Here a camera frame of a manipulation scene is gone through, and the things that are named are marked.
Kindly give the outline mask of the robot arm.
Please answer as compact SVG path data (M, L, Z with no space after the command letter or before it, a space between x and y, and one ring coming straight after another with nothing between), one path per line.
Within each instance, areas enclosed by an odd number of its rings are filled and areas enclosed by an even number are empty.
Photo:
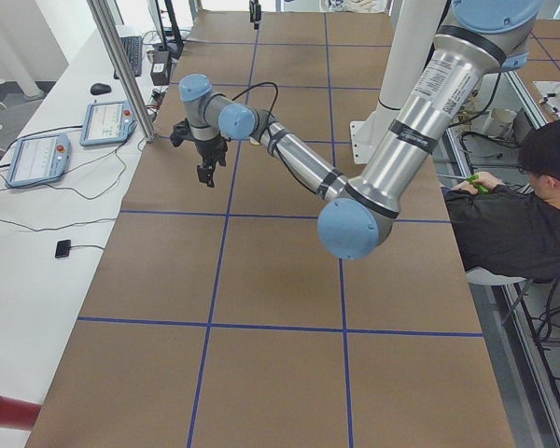
M195 144L205 184L230 140L259 143L325 201L317 220L324 247L361 259L388 237L400 196L482 78L525 64L540 9L539 1L403 2L377 106L350 125L360 175L343 175L270 111L216 92L201 74L179 83L187 117L172 141Z

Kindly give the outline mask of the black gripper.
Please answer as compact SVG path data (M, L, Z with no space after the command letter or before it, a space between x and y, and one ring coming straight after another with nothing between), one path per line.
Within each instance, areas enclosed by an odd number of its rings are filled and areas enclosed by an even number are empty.
M198 179L208 188L213 188L216 164L226 165L227 140L219 134L209 140L196 140L195 146L202 157L202 164L196 167Z
M249 11L250 14L250 22L253 24L253 28L255 30L259 29L260 26L260 12L261 12L261 5L259 0L249 0Z

